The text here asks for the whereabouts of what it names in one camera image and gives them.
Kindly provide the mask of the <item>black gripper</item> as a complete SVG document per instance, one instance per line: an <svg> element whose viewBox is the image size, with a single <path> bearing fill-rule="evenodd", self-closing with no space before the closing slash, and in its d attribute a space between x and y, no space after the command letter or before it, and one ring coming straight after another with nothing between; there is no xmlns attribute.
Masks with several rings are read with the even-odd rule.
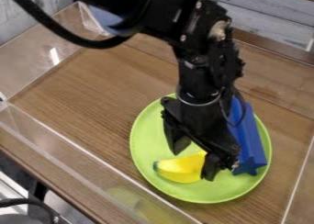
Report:
<svg viewBox="0 0 314 224"><path fill-rule="evenodd" d="M222 116L219 104L191 106L179 99L164 96L162 118L170 150L178 155L191 143L205 151L202 179L213 182L222 169L233 169L238 163L241 146Z"/></svg>

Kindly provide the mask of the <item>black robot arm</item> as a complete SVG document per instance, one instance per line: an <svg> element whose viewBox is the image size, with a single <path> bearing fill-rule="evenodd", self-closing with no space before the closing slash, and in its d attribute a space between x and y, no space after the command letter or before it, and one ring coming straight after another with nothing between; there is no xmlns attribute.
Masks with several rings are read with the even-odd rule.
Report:
<svg viewBox="0 0 314 224"><path fill-rule="evenodd" d="M160 98L170 150L190 144L205 151L201 178L238 165L241 145L230 133L231 101L242 100L235 80L245 62L233 39L227 10L211 0L78 0L118 37L143 33L166 41L178 61L175 96Z"/></svg>

